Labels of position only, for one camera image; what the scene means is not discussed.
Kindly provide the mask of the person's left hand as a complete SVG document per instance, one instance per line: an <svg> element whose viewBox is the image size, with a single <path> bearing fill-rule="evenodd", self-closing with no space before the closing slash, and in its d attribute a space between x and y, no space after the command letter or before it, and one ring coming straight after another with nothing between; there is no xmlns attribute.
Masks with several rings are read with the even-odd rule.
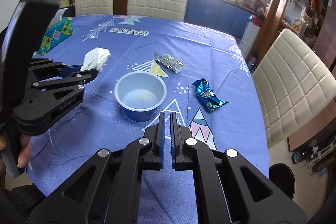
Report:
<svg viewBox="0 0 336 224"><path fill-rule="evenodd" d="M18 155L17 167L24 168L30 161L31 152L32 152L32 143L31 136L26 135L24 133L20 134L20 144L21 150ZM6 148L6 140L4 135L0 136L0 150L4 150Z"/></svg>

